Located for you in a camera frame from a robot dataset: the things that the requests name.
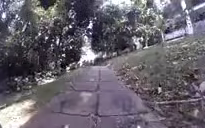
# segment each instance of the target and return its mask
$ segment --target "grassy slope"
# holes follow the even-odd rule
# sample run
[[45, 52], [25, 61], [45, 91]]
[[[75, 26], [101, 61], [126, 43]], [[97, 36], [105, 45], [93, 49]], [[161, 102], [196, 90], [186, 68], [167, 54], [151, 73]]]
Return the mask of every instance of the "grassy slope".
[[[205, 37], [188, 38], [164, 47], [130, 53], [109, 63], [129, 88], [149, 102], [189, 100], [205, 96]], [[152, 106], [173, 128], [205, 127], [205, 101]]]

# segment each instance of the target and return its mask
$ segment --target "tree canopy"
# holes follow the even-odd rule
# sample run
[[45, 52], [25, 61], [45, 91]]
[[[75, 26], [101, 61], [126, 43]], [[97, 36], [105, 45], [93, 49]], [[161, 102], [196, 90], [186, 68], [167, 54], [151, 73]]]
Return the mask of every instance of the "tree canopy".
[[136, 0], [125, 8], [100, 4], [95, 0], [0, 0], [0, 82], [6, 83], [0, 89], [20, 90], [18, 77], [35, 81], [39, 73], [58, 73], [78, 63], [84, 37], [91, 40], [96, 53], [134, 50], [134, 36], [144, 45], [160, 41], [161, 27], [155, 22], [159, 13], [152, 1]]

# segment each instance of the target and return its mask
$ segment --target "grass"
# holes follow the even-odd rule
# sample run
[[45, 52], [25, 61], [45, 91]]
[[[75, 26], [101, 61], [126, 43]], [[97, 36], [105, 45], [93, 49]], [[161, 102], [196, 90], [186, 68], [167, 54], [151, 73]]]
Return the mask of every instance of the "grass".
[[[205, 37], [153, 46], [106, 63], [147, 102], [193, 99], [200, 93], [196, 87], [205, 81]], [[151, 107], [166, 117], [164, 124], [168, 127], [205, 127], [205, 101]]]
[[0, 97], [0, 124], [3, 128], [19, 128], [38, 110], [44, 107], [59, 93], [65, 93], [71, 85], [71, 79], [83, 69], [73, 70], [57, 80], [35, 86], [29, 91]]

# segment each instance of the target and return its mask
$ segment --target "branch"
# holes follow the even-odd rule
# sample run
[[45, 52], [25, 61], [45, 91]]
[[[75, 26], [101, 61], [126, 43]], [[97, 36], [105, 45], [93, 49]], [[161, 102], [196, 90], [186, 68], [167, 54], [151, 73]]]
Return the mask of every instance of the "branch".
[[201, 100], [205, 100], [205, 96], [202, 97], [202, 98], [197, 98], [197, 99], [161, 101], [161, 102], [155, 102], [154, 104], [156, 104], [156, 105], [182, 104], [182, 103], [198, 102], [198, 101], [201, 101]]

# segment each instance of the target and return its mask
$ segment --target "concrete pavement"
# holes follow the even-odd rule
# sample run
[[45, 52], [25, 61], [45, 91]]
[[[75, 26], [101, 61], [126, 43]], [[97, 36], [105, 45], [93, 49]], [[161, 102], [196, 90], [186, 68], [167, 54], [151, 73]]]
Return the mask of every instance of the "concrete pavement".
[[166, 128], [107, 67], [88, 67], [22, 128]]

